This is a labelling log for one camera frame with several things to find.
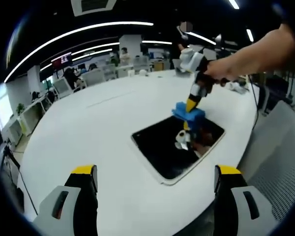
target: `office chair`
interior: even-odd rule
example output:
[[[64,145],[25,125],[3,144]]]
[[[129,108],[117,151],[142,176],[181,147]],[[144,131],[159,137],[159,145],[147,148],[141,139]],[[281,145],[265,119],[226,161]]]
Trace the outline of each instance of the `office chair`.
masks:
[[[105,82],[104,71],[102,68],[94,69],[84,73],[82,78],[88,87]]]
[[[279,101],[256,126],[238,168],[282,221],[295,202],[295,112],[289,105]]]

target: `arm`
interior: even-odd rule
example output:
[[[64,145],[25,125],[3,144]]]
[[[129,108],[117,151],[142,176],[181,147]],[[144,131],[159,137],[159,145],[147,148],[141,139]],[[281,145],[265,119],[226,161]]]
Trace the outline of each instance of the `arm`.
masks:
[[[212,61],[205,74],[216,79],[232,79],[238,75],[274,70],[295,53],[295,39],[289,26],[267,33],[260,41],[235,54]]]
[[[179,48],[179,50],[181,50],[181,51],[185,49],[184,46],[183,46],[182,44],[180,44],[180,43],[178,44],[178,48]]]

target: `ceiling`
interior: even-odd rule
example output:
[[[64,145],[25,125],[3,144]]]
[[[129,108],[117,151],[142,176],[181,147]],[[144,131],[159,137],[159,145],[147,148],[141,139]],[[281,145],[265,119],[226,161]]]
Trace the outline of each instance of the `ceiling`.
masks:
[[[35,6],[31,2],[28,0],[22,5],[19,21],[12,24],[19,33],[15,37],[3,79],[25,56],[48,40],[71,30],[99,23],[141,21],[154,23],[154,26],[107,26],[69,35],[30,57],[10,80],[26,73],[35,64],[42,63],[43,66],[46,63],[43,61],[68,48],[76,46],[78,51],[118,42],[123,34],[141,34],[145,40],[173,41],[177,36],[176,26],[183,21],[191,22],[192,31],[206,38],[212,39],[221,33],[223,40],[236,42],[237,49],[250,44],[246,29],[251,29],[256,41],[280,24],[268,1],[261,0],[236,0],[239,10],[233,9],[228,0],[184,0],[182,3],[174,3],[172,0],[117,0],[111,11],[78,17],[73,14],[70,0],[35,1]],[[7,29],[11,35],[13,27]],[[192,36],[189,39],[191,44],[208,44]]]

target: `white table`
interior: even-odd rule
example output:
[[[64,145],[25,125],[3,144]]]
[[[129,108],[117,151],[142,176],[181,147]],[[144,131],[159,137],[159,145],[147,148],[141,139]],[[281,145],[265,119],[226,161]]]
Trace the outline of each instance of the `white table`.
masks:
[[[171,236],[199,216],[214,200],[214,166],[238,165],[256,105],[252,92],[240,95],[214,85],[199,106],[226,130],[224,137],[181,181],[160,184],[131,134],[168,118],[176,102],[187,99],[194,79],[174,74],[112,80],[55,102],[32,134],[21,166],[36,209],[56,186],[64,185],[73,169],[96,164],[98,235]],[[33,220],[20,180],[18,185],[24,192],[25,215]]]

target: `human hand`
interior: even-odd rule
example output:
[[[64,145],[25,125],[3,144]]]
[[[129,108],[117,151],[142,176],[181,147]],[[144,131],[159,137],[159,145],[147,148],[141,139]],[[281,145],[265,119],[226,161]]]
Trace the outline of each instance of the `human hand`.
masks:
[[[231,65],[232,64],[229,58],[213,60],[207,65],[207,70],[204,74],[209,75],[219,81],[224,78],[229,81],[233,81],[236,78],[231,74]]]

